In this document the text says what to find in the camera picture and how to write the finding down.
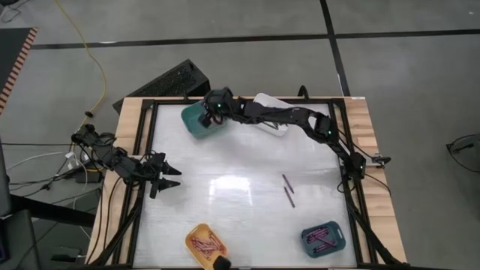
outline black box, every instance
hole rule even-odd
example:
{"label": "black box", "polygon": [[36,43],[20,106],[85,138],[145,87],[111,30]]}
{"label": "black box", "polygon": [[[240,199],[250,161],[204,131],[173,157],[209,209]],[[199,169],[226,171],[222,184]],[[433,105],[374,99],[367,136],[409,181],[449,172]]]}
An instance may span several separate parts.
{"label": "black box", "polygon": [[[209,78],[190,59],[187,59],[127,97],[202,97],[209,91]],[[122,110],[122,104],[123,99],[113,104],[113,109],[118,114]]]}

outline gray floor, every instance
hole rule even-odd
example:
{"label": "gray floor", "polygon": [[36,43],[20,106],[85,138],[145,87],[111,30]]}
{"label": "gray floor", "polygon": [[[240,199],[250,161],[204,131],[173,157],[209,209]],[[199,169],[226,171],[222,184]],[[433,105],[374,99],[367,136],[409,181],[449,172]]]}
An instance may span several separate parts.
{"label": "gray floor", "polygon": [[[61,0],[87,41],[137,41],[326,33],[318,1]],[[328,1],[337,33],[480,28],[477,1]],[[80,42],[51,0],[31,0],[0,27],[38,26],[36,44]],[[480,177],[460,168],[445,144],[479,132],[479,35],[339,40],[352,95],[365,96],[386,170],[407,259],[416,266],[480,266]],[[236,94],[341,95],[327,40],[93,49],[108,93],[94,123],[115,131],[110,104],[190,58],[213,87]],[[5,142],[68,143],[100,96],[101,76],[82,49],[34,50],[0,118]],[[7,163],[59,148],[7,147]],[[50,177],[62,156],[12,169],[13,181]],[[34,196],[74,195],[72,181]],[[25,188],[19,194],[34,191]],[[74,228],[77,238],[85,237]]]}

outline green bowl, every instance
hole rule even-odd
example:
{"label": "green bowl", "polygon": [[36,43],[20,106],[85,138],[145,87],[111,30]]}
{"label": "green bowl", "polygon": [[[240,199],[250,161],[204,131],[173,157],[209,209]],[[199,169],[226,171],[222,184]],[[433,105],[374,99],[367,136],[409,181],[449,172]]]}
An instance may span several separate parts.
{"label": "green bowl", "polygon": [[204,127],[199,121],[199,117],[204,113],[207,112],[202,106],[202,101],[194,103],[181,111],[181,120],[183,120],[188,132],[197,139],[205,138],[226,125],[226,122],[223,121],[222,124],[212,122],[209,127]]}

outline white table surface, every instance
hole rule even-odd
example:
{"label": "white table surface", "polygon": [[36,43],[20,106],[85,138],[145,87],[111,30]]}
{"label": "white table surface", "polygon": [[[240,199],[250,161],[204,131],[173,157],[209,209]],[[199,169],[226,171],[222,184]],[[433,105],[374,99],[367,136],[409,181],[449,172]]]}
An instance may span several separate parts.
{"label": "white table surface", "polygon": [[[134,266],[200,267],[186,235],[207,223],[225,243],[232,267],[329,267],[356,265],[338,159],[326,145],[290,126],[276,137],[254,126],[228,123],[194,139],[180,113],[185,105],[160,105],[152,149],[165,152],[183,172],[167,176],[178,187],[148,196],[142,210]],[[305,105],[328,115],[325,104]],[[295,194],[292,208],[284,173]],[[346,247],[317,259],[303,250],[304,229],[336,221]]]}

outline black floor line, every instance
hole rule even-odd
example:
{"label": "black floor line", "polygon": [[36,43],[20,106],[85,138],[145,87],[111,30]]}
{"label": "black floor line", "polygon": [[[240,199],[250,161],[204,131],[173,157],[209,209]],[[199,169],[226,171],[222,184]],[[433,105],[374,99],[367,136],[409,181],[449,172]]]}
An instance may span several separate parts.
{"label": "black floor line", "polygon": [[332,18],[330,17],[329,6],[326,0],[320,0],[322,5],[323,19],[325,19],[325,25],[327,27],[328,41],[330,41],[331,53],[333,53],[333,59],[335,62],[335,68],[337,69],[338,80],[340,82],[340,88],[344,96],[350,96],[350,89],[348,87],[347,75],[345,74],[344,64],[338,49],[337,39],[335,37],[335,30],[333,29]]}
{"label": "black floor line", "polygon": [[433,37],[449,35],[478,35],[480,29],[461,29],[461,30],[436,30],[436,31],[392,31],[377,33],[351,33],[336,34],[337,39],[352,38],[408,38],[408,37]]}
{"label": "black floor line", "polygon": [[[326,39],[327,34],[279,34],[249,37],[207,37],[207,38],[179,38],[169,40],[135,40],[135,41],[112,41],[87,43],[88,48],[107,47],[139,47],[158,45],[181,45],[181,44],[221,44],[233,42],[254,42],[254,41],[309,41]],[[38,44],[32,47],[33,50],[51,49],[79,49],[83,48],[82,43],[60,43],[60,44]]]}
{"label": "black floor line", "polygon": [[[436,31],[391,31],[378,33],[344,33],[333,34],[335,39],[355,38],[408,38],[408,37],[433,37],[453,35],[480,35],[480,29],[460,30],[436,30]],[[182,45],[182,44],[221,44],[233,42],[255,42],[255,41],[312,41],[323,40],[331,37],[331,34],[279,34],[245,37],[201,37],[201,38],[178,38],[166,40],[132,40],[132,41],[105,41],[87,43],[89,48],[110,48],[110,47],[141,47],[160,45]],[[55,49],[81,49],[82,43],[55,43],[36,44],[32,50],[55,50]]]}

